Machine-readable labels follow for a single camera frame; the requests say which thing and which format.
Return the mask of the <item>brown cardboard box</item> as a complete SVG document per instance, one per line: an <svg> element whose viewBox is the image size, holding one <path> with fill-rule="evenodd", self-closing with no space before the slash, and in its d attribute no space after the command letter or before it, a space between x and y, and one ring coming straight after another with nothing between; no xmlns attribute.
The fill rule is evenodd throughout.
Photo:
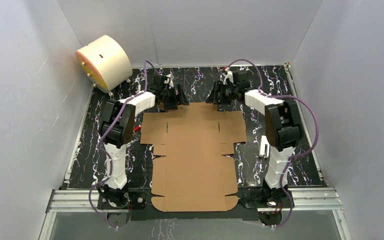
<svg viewBox="0 0 384 240"><path fill-rule="evenodd" d="M193 102L143 115L142 144L152 145L151 193L156 197L235 196L236 143L247 141L243 112Z"/></svg>

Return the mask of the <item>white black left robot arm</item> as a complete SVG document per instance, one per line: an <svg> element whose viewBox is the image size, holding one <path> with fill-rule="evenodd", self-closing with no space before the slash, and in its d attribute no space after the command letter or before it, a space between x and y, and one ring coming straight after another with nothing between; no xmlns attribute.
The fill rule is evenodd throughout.
<svg viewBox="0 0 384 240"><path fill-rule="evenodd" d="M110 202L117 208L129 203L129 194L122 189L127 185L126 146L132 141L135 118L142 112L163 104L164 110L176 110L179 105L188 106L181 84L174 84L174 75L155 75L147 91L121 100L106 102L100 119L98 146L106 154L107 177L99 186L114 189Z"/></svg>

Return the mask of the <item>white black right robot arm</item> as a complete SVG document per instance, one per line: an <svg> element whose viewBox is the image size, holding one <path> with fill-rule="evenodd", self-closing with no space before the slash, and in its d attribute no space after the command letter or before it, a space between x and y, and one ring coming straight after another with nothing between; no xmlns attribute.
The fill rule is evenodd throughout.
<svg viewBox="0 0 384 240"><path fill-rule="evenodd" d="M298 105L281 100L252 87L246 71L232 71L225 67L223 79L216 80L206 103L229 105L237 100L264 115L265 138L269 145L269 168L264 177L262 202L275 207L282 199L278 189L287 191L287 169L290 157L304 135Z"/></svg>

